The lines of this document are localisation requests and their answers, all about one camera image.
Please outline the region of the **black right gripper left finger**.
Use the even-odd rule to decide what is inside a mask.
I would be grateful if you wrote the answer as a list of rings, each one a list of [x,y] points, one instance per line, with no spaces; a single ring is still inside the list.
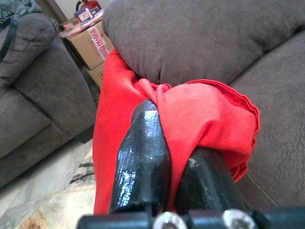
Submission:
[[[110,213],[165,210],[171,184],[171,156],[157,106],[138,105],[118,151]]]

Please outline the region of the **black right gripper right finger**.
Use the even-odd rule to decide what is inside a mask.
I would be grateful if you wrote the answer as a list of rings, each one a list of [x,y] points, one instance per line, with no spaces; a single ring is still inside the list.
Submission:
[[[247,211],[222,155],[205,147],[197,147],[187,160],[175,198],[178,214],[201,209]]]

